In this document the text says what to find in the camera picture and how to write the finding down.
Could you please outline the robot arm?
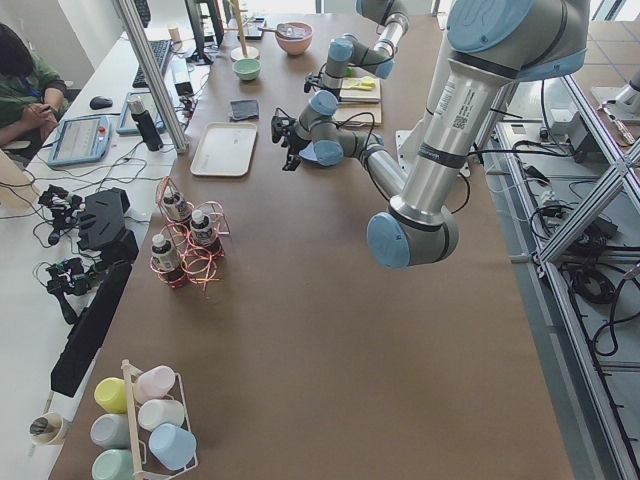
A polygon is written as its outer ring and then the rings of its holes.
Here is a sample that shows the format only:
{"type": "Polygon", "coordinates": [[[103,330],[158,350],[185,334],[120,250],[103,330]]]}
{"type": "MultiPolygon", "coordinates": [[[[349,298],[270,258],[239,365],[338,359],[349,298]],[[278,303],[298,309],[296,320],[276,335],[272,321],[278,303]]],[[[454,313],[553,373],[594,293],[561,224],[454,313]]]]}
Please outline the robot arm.
{"type": "Polygon", "coordinates": [[[286,168],[312,148],[320,165],[360,161],[388,199],[367,226],[372,256],[387,268],[436,263],[456,248],[458,227],[446,198],[500,89],[515,82],[561,77],[586,55],[585,1],[457,1],[448,16],[426,113],[411,132],[413,156],[403,168],[373,133],[346,131],[335,120],[346,69],[376,77],[391,73],[409,18],[400,1],[360,1],[357,12],[382,29],[373,46],[355,36],[334,38],[317,91],[298,117],[275,115],[274,142],[287,150],[286,168]]]}
{"type": "Polygon", "coordinates": [[[317,75],[308,75],[305,79],[305,93],[317,88],[329,91],[340,99],[343,79],[347,76],[349,67],[360,68],[381,79],[386,79],[391,74],[398,43],[410,25],[404,2],[358,0],[356,11],[382,28],[377,42],[368,46],[352,33],[332,39],[324,67],[317,75]]]}

